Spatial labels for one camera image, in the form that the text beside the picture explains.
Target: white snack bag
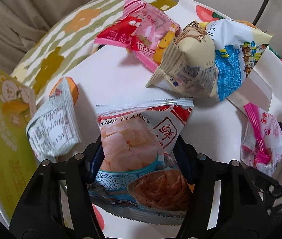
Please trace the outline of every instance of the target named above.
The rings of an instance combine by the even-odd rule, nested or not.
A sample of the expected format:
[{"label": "white snack bag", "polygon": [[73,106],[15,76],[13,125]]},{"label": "white snack bag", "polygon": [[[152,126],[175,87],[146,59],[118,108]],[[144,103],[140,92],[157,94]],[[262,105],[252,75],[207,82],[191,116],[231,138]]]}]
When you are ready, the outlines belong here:
[{"label": "white snack bag", "polygon": [[26,127],[30,145],[41,162],[67,154],[81,142],[75,118],[73,99],[66,79],[35,113]]},{"label": "white snack bag", "polygon": [[282,160],[282,130],[275,117],[252,103],[244,106],[249,122],[241,147],[241,160],[272,176]]}]

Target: pink candy wrapper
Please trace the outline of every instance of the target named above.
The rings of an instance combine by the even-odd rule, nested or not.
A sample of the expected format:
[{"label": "pink candy wrapper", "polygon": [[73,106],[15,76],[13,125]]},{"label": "pink candy wrapper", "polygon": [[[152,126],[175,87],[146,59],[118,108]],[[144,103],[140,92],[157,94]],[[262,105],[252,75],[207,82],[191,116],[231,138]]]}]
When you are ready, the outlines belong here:
[{"label": "pink candy wrapper", "polygon": [[240,158],[272,176],[282,160],[282,130],[275,117],[252,103],[244,106],[247,123]]},{"label": "pink candy wrapper", "polygon": [[123,16],[103,30],[95,39],[130,49],[152,72],[158,64],[153,61],[160,40],[169,32],[179,34],[180,26],[165,13],[143,0],[125,0]]}]

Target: nutrition label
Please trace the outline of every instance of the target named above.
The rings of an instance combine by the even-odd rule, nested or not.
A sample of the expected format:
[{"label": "nutrition label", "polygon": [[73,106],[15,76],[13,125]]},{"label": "nutrition label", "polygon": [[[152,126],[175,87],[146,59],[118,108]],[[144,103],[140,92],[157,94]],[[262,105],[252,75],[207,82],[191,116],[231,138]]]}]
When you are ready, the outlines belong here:
[{"label": "nutrition label", "polygon": [[58,107],[41,116],[32,130],[30,139],[39,155],[60,150],[69,139],[73,138],[65,107]]}]

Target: blue wave pattern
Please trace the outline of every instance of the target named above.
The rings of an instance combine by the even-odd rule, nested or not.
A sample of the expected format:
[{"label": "blue wave pattern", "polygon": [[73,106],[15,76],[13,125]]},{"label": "blue wave pattern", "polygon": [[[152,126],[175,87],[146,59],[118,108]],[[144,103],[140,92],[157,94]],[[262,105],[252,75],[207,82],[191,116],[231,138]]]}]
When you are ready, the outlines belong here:
[{"label": "blue wave pattern", "polygon": [[218,93],[222,101],[242,85],[239,49],[229,45],[222,49],[222,52],[216,50],[215,65],[219,69]]},{"label": "blue wave pattern", "polygon": [[127,173],[127,174],[119,174],[114,175],[112,173],[97,173],[95,185],[102,185],[106,190],[118,190],[118,189],[126,189],[128,184],[137,178],[153,172],[153,170],[144,170],[143,172],[138,173]]}]

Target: black cable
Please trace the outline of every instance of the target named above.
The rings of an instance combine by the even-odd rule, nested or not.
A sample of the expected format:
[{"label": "black cable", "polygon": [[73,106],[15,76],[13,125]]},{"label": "black cable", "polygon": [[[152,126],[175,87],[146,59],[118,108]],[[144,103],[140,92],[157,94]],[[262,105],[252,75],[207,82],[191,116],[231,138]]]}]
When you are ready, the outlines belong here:
[{"label": "black cable", "polygon": [[253,21],[253,25],[254,25],[254,26],[256,26],[256,24],[258,23],[260,17],[262,16],[262,14],[263,14],[263,12],[264,12],[264,10],[265,10],[267,4],[268,4],[268,1],[269,1],[269,0],[264,0],[262,6],[261,6],[261,8],[260,8],[260,10],[258,11],[258,13],[257,13],[257,15],[256,15],[255,20]]}]

